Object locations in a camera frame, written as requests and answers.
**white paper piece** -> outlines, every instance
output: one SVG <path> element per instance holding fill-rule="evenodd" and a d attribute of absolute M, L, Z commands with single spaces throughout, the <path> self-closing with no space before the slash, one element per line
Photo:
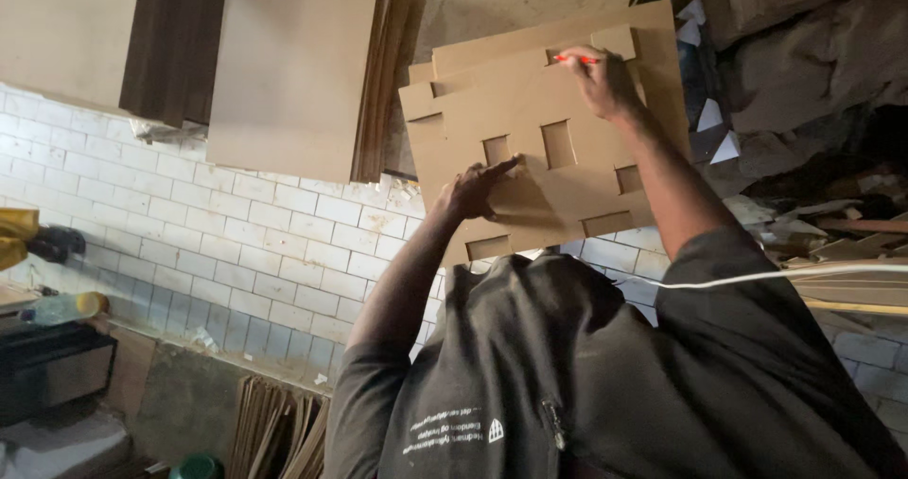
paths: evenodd
<path fill-rule="evenodd" d="M 678 38 L 678 41 L 684 41 L 685 43 L 699 46 L 700 26 L 697 25 L 696 20 L 691 18 L 675 32 L 675 37 Z"/>
<path fill-rule="evenodd" d="M 697 123 L 697 131 L 702 132 L 713 126 L 722 124 L 722 111 L 719 110 L 719 103 L 714 99 L 707 99 L 703 105 L 703 112 L 700 113 L 700 121 Z"/>
<path fill-rule="evenodd" d="M 722 144 L 719 145 L 719 148 L 716 150 L 716 154 L 713 156 L 713 159 L 710 161 L 710 164 L 717 164 L 725 160 L 731 160 L 732 158 L 737 158 L 741 156 L 741 147 L 738 145 L 737 134 L 733 131 L 729 131 L 728 135 L 722 139 Z"/>
<path fill-rule="evenodd" d="M 703 10 L 703 0 L 691 0 L 690 4 L 675 16 L 679 20 L 696 20 L 698 25 L 707 22 L 707 13 Z"/>

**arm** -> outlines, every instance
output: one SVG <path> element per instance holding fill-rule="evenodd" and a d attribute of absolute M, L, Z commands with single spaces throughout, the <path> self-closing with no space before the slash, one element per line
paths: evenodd
<path fill-rule="evenodd" d="M 637 160 L 669 259 L 674 260 L 678 250 L 694 236 L 722 226 L 737 226 L 722 201 L 665 138 L 618 57 L 589 46 L 569 48 L 561 55 L 567 57 L 565 64 L 576 76 L 586 104 L 621 130 L 625 146 Z M 578 62 L 579 56 L 600 61 L 585 65 Z"/>
<path fill-rule="evenodd" d="M 472 165 L 442 188 L 441 195 L 363 306 L 347 346 L 384 343 L 409 351 L 416 342 L 428 290 L 448 242 L 466 218 L 495 219 L 487 198 L 493 184 L 514 168 L 515 155 L 498 165 Z"/>

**finger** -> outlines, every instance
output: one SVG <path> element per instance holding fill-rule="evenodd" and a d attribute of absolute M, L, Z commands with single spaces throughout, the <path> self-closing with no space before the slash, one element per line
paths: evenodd
<path fill-rule="evenodd" d="M 517 153 L 516 155 L 514 155 L 511 158 L 509 158 L 503 162 L 498 162 L 497 164 L 494 164 L 493 166 L 487 168 L 483 172 L 483 174 L 487 177 L 491 177 L 492 179 L 497 179 L 500 175 L 502 175 L 505 172 L 509 171 L 510 169 L 516 167 L 517 164 L 520 163 L 520 160 L 522 158 L 523 158 L 523 155 L 521 155 L 520 153 Z"/>

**black cloth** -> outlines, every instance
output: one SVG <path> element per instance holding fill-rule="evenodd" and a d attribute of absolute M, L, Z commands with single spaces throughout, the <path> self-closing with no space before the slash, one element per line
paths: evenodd
<path fill-rule="evenodd" d="M 700 235 L 667 284 L 776 268 L 737 229 Z M 413 365 L 343 357 L 325 477 L 904 476 L 902 450 L 786 279 L 660 289 L 650 326 L 567 255 L 448 279 L 443 332 Z"/>

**electrical wire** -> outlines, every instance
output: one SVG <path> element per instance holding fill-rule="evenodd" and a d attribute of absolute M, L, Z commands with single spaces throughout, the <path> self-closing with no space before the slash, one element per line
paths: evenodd
<path fill-rule="evenodd" d="M 643 281 L 647 284 L 663 287 L 665 289 L 708 289 L 710 287 L 726 286 L 729 284 L 737 284 L 741 282 L 749 282 L 752 280 L 761 280 L 765 278 L 853 274 L 859 272 L 895 272 L 908 274 L 908 264 L 830 264 L 828 266 L 808 266 L 793 270 L 779 270 L 777 272 L 763 272 L 746 276 L 729 277 L 700 284 L 662 284 L 661 282 L 641 276 L 635 276 L 633 274 L 627 274 L 629 276 L 627 281 Z"/>

